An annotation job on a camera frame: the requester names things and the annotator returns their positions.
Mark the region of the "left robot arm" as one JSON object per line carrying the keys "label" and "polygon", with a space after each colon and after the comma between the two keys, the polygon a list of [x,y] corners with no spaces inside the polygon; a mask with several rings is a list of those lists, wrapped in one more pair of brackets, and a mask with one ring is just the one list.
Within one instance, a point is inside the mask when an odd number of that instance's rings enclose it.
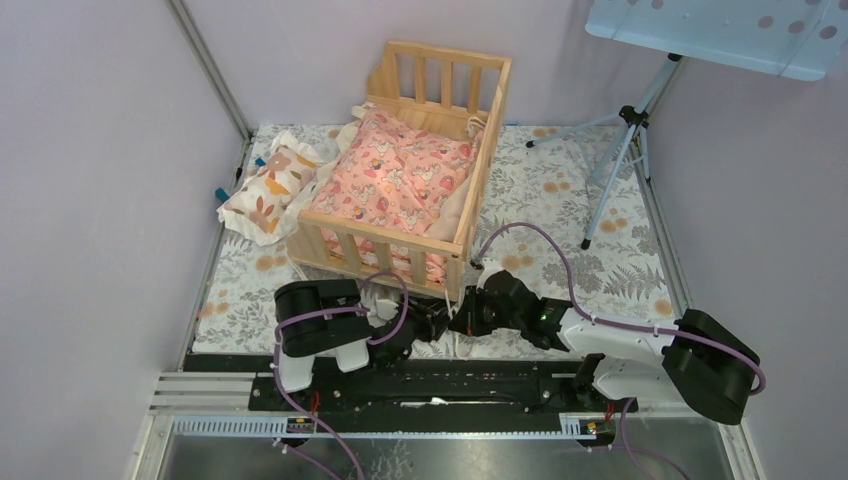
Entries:
{"label": "left robot arm", "polygon": [[[401,287],[397,307],[373,309],[362,292],[380,277]],[[408,359],[415,342],[435,342],[455,309],[448,300],[418,298],[393,272],[379,271],[361,285],[353,280],[297,281],[274,294],[277,326],[271,368],[272,398],[288,411],[309,401],[316,357],[327,354],[342,373],[385,369]]]}

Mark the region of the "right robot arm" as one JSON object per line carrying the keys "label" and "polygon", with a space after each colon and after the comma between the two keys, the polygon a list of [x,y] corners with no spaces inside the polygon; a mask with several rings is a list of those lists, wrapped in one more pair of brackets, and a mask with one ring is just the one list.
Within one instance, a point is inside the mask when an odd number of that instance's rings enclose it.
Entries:
{"label": "right robot arm", "polygon": [[580,356],[567,391],[589,412],[630,398],[682,402],[709,420],[737,425],[758,385],[758,356],[703,311],[688,309],[663,325],[587,319],[574,302],[538,296],[505,270],[467,287],[448,327],[469,337],[516,330],[537,348]]}

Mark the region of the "wooden pet bed frame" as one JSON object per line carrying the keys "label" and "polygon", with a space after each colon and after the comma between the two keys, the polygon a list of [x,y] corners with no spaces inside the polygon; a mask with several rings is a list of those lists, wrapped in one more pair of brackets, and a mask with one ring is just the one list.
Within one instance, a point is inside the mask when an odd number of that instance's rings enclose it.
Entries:
{"label": "wooden pet bed frame", "polygon": [[350,147],[297,214],[292,261],[456,299],[510,76],[504,56],[387,41]]}

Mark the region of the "pink patterned bed cushion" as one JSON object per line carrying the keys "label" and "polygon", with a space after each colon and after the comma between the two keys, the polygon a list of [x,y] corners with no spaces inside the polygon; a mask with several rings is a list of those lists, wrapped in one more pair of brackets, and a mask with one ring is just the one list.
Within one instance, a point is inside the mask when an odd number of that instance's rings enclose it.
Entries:
{"label": "pink patterned bed cushion", "polygon": [[458,231],[485,124],[469,119],[468,139],[410,127],[387,111],[366,113],[310,210],[449,242]]}

